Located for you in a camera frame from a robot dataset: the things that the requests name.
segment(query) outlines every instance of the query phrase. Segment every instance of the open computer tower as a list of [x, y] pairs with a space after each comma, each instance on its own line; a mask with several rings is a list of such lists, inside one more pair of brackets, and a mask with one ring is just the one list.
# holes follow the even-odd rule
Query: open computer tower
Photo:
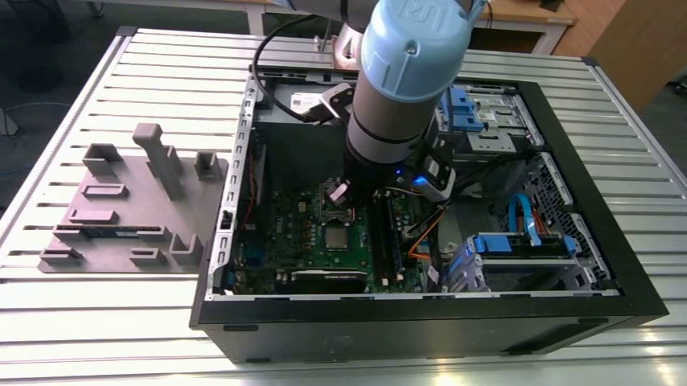
[[[261, 78], [306, 109], [356, 73]], [[389, 190], [357, 213], [336, 208], [322, 192], [345, 125], [297, 122], [249, 79], [189, 322], [233, 362], [540, 354], [668, 313], [537, 84], [456, 79], [424, 141], [474, 183], [413, 258], [433, 206]], [[538, 218], [538, 249], [514, 196]]]

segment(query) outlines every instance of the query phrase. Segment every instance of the black cable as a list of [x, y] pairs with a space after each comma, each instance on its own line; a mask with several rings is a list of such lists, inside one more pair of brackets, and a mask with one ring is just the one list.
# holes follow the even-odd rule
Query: black cable
[[256, 78], [256, 83], [257, 83], [257, 88], [260, 89], [261, 93], [265, 95], [265, 98], [290, 116], [293, 117], [294, 119], [297, 119], [298, 121], [301, 122], [305, 122], [305, 123], [309, 123], [309, 122], [314, 122], [316, 119], [313, 117], [306, 117], [305, 115], [302, 114], [298, 114], [296, 113], [284, 103], [281, 103], [281, 101], [266, 91], [265, 89], [265, 86], [261, 84], [261, 79], [260, 77], [257, 76], [257, 61], [260, 59], [260, 54], [262, 52], [262, 50], [265, 49], [265, 46], [266, 44], [272, 41], [272, 39], [274, 38], [274, 36], [277, 36], [278, 32], [281, 32], [282, 30], [285, 30], [286, 28], [292, 27], [292, 26], [296, 26], [304, 22], [309, 22], [310, 20], [313, 20], [314, 18], [317, 17], [316, 14], [309, 14], [306, 16], [302, 16], [301, 18], [297, 18], [296, 20], [293, 20], [292, 22], [288, 22], [285, 24], [282, 24], [281, 26], [278, 26], [277, 28], [274, 28], [274, 30], [269, 33], [269, 35], [265, 36], [265, 38], [262, 39], [260, 45], [257, 46], [257, 49], [256, 49], [256, 54], [253, 55], [253, 63], [250, 65], [250, 72], [253, 74], [253, 78]]
[[538, 153], [537, 150], [524, 150], [517, 154], [498, 155], [481, 167], [470, 171], [453, 184], [453, 192], [460, 193], [468, 186], [476, 184], [481, 179], [501, 165], [513, 161], [522, 161], [532, 158]]
[[441, 201], [440, 203], [436, 203], [437, 206], [434, 207], [434, 210], [430, 212], [430, 214], [418, 221], [412, 227], [408, 228], [405, 231], [406, 234], [410, 234], [417, 229], [420, 229], [422, 226], [428, 225], [433, 220], [437, 219], [437, 217], [441, 215], [442, 211], [445, 210], [448, 204], [450, 203], [450, 200], [446, 199], [445, 201]]
[[[472, 12], [472, 6], [473, 5], [474, 5], [474, 0], [469, 0], [468, 13]], [[492, 9], [492, 4], [489, 3], [489, 0], [486, 0], [486, 7], [488, 7], [488, 10], [489, 10], [489, 14], [486, 16], [485, 28], [486, 28], [486, 30], [490, 30], [492, 26], [493, 26], [493, 9]]]
[[438, 272], [438, 280], [437, 283], [433, 282], [433, 280], [429, 280], [429, 285], [426, 286], [426, 292], [440, 292], [441, 291], [441, 284], [442, 284], [442, 259], [441, 259], [441, 252], [438, 251], [438, 227], [436, 226], [429, 233], [426, 234], [426, 243], [429, 245], [429, 259], [430, 259], [430, 266], [433, 269]]

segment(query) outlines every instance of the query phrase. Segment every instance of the ur logo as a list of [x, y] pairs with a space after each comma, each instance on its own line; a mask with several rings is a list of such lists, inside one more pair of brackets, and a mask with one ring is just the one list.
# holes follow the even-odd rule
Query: ur logo
[[405, 0], [400, 8], [400, 19], [425, 24], [433, 32], [440, 32], [445, 24], [448, 10], [432, 0]]

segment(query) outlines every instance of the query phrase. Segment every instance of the aluminum workbench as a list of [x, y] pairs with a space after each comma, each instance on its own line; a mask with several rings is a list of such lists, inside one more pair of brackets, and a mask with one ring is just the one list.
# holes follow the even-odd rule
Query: aluminum workbench
[[[671, 312], [643, 328], [606, 332], [544, 356], [237, 366], [188, 328], [194, 275], [46, 275], [37, 270], [92, 142], [110, 142], [120, 154], [137, 154], [130, 132], [140, 120], [153, 119], [178, 156], [212, 150], [228, 157], [260, 39], [140, 29], [112, 41], [0, 221], [0, 380], [684, 384], [687, 183], [605, 75], [576, 58], [472, 51], [460, 75], [540, 84]], [[305, 39], [276, 39], [262, 59], [265, 64], [332, 66], [330, 50], [317, 53]]]

